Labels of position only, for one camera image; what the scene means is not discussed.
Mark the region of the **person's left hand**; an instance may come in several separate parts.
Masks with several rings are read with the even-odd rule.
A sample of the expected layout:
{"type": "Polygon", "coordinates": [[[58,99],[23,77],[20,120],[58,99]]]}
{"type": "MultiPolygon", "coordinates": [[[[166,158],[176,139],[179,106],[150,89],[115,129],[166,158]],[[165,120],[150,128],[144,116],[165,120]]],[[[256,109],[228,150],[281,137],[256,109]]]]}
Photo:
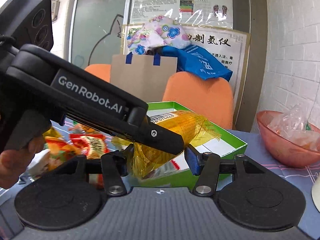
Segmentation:
{"type": "Polygon", "coordinates": [[[43,136],[36,137],[25,148],[1,153],[1,188],[9,189],[18,182],[19,176],[26,171],[35,154],[43,150],[44,142],[43,136]]]}

